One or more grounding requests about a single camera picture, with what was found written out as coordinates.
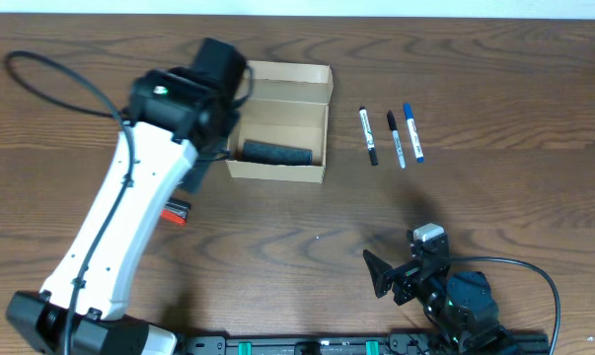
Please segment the blue whiteboard eraser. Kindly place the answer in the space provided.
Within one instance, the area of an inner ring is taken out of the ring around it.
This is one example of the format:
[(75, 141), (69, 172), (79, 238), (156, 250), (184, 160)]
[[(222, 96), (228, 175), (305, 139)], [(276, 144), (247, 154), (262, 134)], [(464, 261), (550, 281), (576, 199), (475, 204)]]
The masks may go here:
[(242, 148), (242, 160), (265, 165), (310, 166), (313, 163), (313, 152), (307, 149), (246, 141)]

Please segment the blue-capped white marker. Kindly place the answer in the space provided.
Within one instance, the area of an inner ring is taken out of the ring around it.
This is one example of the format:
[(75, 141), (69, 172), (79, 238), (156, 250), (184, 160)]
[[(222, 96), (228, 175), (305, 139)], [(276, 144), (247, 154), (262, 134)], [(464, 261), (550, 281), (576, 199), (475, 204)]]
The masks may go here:
[(409, 138), (410, 138), (411, 146), (413, 148), (415, 159), (418, 163), (423, 163), (424, 155), (423, 155), (423, 151), (421, 149), (419, 135), (417, 133), (417, 128), (415, 125), (415, 120), (414, 120), (414, 115), (412, 113), (411, 105), (409, 103), (404, 103), (403, 110), (404, 110), (404, 114), (405, 114), (406, 121), (407, 121)]

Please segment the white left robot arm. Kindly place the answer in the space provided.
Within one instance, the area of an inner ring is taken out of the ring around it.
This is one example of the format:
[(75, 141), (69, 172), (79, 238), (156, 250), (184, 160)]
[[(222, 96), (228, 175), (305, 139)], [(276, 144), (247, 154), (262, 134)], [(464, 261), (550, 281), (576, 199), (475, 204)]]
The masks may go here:
[(113, 109), (118, 141), (73, 244), (36, 292), (19, 291), (9, 324), (42, 354), (177, 354), (182, 338), (126, 311), (138, 263), (173, 192), (199, 184), (225, 147), (253, 71), (231, 44), (206, 38), (187, 67), (137, 78)]

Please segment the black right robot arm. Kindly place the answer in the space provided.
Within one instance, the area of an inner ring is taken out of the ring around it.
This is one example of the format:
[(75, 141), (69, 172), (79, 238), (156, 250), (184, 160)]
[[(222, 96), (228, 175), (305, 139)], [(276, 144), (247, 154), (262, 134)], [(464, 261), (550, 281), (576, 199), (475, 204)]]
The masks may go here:
[(402, 306), (416, 300), (438, 329), (429, 348), (441, 354), (522, 354), (521, 345), (498, 320), (489, 283), (477, 271), (451, 275), (448, 235), (408, 232), (412, 260), (394, 267), (369, 250), (363, 258), (378, 298), (393, 294)]

